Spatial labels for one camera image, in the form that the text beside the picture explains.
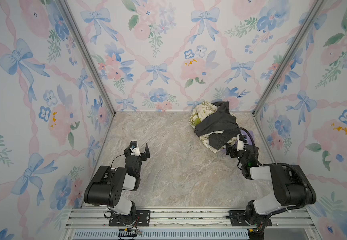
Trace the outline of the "purple cloth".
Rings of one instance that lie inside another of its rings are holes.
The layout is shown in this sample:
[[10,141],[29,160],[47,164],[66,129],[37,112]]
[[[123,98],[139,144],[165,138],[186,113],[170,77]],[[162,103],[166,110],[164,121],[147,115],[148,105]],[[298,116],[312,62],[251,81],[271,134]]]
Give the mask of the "purple cloth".
[[[258,146],[255,143],[255,138],[254,138],[254,134],[253,131],[251,130],[241,130],[241,137],[242,140],[244,142],[244,150],[249,150],[251,153],[254,152],[253,150],[253,146],[256,147],[255,151],[258,154]],[[220,149],[223,153],[225,153],[226,155],[231,155],[233,152],[233,155],[235,155],[235,153],[238,152],[238,150],[236,149],[236,142],[231,145],[231,144],[226,144],[223,148]]]

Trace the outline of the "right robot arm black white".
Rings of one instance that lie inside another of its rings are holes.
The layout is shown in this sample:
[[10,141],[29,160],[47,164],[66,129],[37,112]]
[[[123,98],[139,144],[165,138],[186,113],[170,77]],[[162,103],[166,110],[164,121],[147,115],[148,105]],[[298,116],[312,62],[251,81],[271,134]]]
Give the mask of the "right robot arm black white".
[[261,164],[258,148],[247,145],[226,146],[226,155],[238,159],[238,168],[247,180],[269,181],[272,192],[248,202],[243,212],[229,211],[226,219],[232,223],[253,227],[252,233],[261,234],[270,225],[270,218],[292,210],[304,208],[316,202],[316,193],[299,165],[286,163]]

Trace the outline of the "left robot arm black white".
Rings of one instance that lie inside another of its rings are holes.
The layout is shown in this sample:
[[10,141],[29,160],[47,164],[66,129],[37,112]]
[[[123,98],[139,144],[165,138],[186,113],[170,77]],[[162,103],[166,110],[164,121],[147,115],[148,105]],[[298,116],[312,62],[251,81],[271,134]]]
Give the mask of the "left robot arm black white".
[[104,217],[110,227],[147,227],[149,210],[137,210],[133,201],[122,196],[122,191],[136,191],[141,182],[142,162],[151,157],[148,145],[142,153],[137,141],[131,141],[124,150],[125,166],[100,166],[84,193],[84,202],[106,207]]

